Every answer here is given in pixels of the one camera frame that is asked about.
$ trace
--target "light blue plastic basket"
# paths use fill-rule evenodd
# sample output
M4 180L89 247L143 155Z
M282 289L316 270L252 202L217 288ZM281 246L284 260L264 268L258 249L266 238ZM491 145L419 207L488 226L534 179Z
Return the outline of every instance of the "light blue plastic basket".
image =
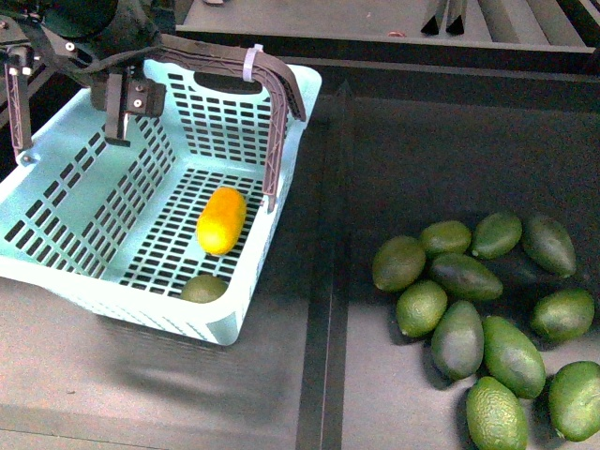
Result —
M33 162L0 184L0 276L41 286L96 314L230 345L237 339L293 178L308 124L289 119L275 210L262 194L270 101L216 92L194 73L148 61L168 86L160 119L128 125L131 147L107 145L106 113L82 90L34 136ZM321 77L291 67L310 117ZM203 252L198 215L213 191L245 195L247 220L225 256ZM201 273L229 282L215 302L178 298Z

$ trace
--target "robotic arm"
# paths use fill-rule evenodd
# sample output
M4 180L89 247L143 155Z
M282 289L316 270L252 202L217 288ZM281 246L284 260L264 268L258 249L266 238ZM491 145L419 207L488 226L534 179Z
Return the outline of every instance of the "robotic arm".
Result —
M0 6L0 14L18 24L29 41L12 45L4 53L9 100L17 103L11 108L16 153L31 146L28 120L23 117L27 110L23 76L31 73L34 53L47 66L92 88L94 106L108 113L109 143L128 145L129 113L162 114L165 86L143 76L143 60L161 44L160 30L147 13L160 11L165 3L171 2L147 0L144 8L137 0L8 0ZM8 21L5 24L4 35L15 28ZM131 87L138 89L138 101L129 105Z
M0 61L6 68L15 155L32 146L23 92L34 57L90 87L93 106L107 113L107 143L125 146L131 114L159 117L164 108L166 86L144 76L144 60L174 63L196 72L258 81L269 92L271 123L262 190L272 210L287 114L306 120L295 77L284 63L257 48L172 36L174 1L0 0Z

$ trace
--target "yellow fruit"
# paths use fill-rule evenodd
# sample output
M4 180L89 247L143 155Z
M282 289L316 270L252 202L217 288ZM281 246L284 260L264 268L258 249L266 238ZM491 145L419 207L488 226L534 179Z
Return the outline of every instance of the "yellow fruit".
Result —
M198 217L196 236L206 253L224 255L240 237L246 220L246 201L233 187L219 187Z

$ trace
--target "zip tie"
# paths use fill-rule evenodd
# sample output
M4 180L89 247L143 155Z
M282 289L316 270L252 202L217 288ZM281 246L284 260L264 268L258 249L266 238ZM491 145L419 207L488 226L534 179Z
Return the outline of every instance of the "zip tie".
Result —
M245 82L253 82L252 80L252 68L254 67L254 58L256 53L262 52L263 46L261 44L254 44L254 47L247 49L246 58L244 59L244 70L242 71L242 79Z

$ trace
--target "avocado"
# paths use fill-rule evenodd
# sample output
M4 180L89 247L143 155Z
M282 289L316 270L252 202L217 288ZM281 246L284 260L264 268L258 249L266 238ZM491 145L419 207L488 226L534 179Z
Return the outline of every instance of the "avocado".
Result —
M467 255L444 253L436 257L429 276L446 291L465 300L493 300L503 293L503 284L483 264Z
M593 297L583 289L563 289L548 295L533 309L533 331L554 342L578 338L592 326L593 303Z
M552 425L567 441L580 443L600 431L600 365L562 367L550 383L548 406Z
M506 319L483 321L484 361L489 373L519 398L536 398L546 384L542 355L518 328Z
M431 338L438 370L452 380L473 375L484 357L484 329L473 304L457 301L442 316Z
M423 272L425 251L410 236L397 236L377 250L373 259L373 282L380 290L393 293L411 285Z
M432 331L448 305L448 296L439 284L423 279L409 286L397 301L396 316L400 332L420 338Z
M483 377L469 390L467 426L479 450L527 448L525 412L510 389L492 377Z
M571 236L553 218L542 214L528 217L523 223L521 243L525 253L549 273L567 278L577 271Z
M512 250L521 238L523 227L514 213L487 216L475 227L471 254L482 260L498 258Z
M429 225L419 237L428 258L442 253L464 253L471 243L471 230L457 220Z
M210 303L227 291L227 283L209 274L190 278L181 290L179 297L193 303Z

